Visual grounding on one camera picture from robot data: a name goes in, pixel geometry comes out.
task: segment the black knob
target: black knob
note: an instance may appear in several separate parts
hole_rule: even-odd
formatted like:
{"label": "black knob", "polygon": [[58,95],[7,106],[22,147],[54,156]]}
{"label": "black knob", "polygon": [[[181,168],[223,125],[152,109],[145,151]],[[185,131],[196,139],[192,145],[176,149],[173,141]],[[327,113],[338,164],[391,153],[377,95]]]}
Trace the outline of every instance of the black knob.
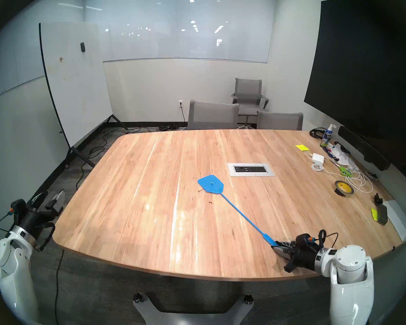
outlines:
{"label": "black knob", "polygon": [[143,296],[140,293],[136,293],[132,300],[136,303],[142,302],[143,301]]}
{"label": "black knob", "polygon": [[246,295],[244,297],[244,302],[245,304],[252,304],[254,302],[254,298],[251,295]]}

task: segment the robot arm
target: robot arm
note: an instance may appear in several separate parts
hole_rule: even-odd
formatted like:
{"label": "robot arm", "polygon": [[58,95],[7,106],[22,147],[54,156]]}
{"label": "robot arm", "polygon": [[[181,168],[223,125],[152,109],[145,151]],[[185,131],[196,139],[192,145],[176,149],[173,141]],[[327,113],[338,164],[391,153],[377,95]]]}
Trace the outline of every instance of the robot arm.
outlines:
{"label": "robot arm", "polygon": [[373,261],[359,246],[325,248],[325,236],[321,230],[317,244],[309,234],[302,234],[296,241],[277,242],[272,248],[289,260],[284,267],[287,272],[303,267],[330,278],[332,325],[366,324],[375,292]]}
{"label": "robot arm", "polygon": [[14,224],[12,230],[0,240],[0,292],[7,307],[24,324],[38,324],[39,319],[30,276],[30,257],[43,228],[52,227],[38,251],[42,251],[51,239],[54,232],[52,220],[62,212],[64,197],[64,190],[56,194],[45,206],[49,212],[40,212],[32,206],[36,205],[37,197],[27,204],[22,199],[11,204],[11,212],[15,214]]}

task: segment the mesh office chair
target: mesh office chair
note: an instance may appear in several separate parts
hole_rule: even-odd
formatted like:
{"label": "mesh office chair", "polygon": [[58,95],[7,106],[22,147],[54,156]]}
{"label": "mesh office chair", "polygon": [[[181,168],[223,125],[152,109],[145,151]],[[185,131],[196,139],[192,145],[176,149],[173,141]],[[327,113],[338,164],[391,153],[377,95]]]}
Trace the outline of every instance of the mesh office chair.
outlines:
{"label": "mesh office chair", "polygon": [[245,125],[239,127],[252,128],[248,125],[250,116],[258,116],[258,111],[266,108],[268,98],[262,96],[262,81],[236,78],[235,93],[232,94],[233,103],[239,104],[239,116],[246,116]]}
{"label": "mesh office chair", "polygon": [[301,131],[304,114],[259,112],[257,129],[286,129]]}
{"label": "mesh office chair", "polygon": [[191,100],[187,129],[236,129],[238,113],[238,104],[212,104]]}

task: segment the chair backrest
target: chair backrest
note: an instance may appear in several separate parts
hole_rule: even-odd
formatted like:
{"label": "chair backrest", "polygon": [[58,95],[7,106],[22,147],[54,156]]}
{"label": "chair backrest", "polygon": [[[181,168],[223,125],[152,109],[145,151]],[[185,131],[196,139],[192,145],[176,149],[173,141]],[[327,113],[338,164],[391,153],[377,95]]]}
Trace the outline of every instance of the chair backrest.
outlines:
{"label": "chair backrest", "polygon": [[236,129],[239,104],[212,104],[191,100],[188,129]]}
{"label": "chair backrest", "polygon": [[236,78],[235,96],[238,98],[238,104],[259,104],[262,81]]}
{"label": "chair backrest", "polygon": [[257,129],[286,129],[301,131],[304,114],[302,113],[258,113]]}

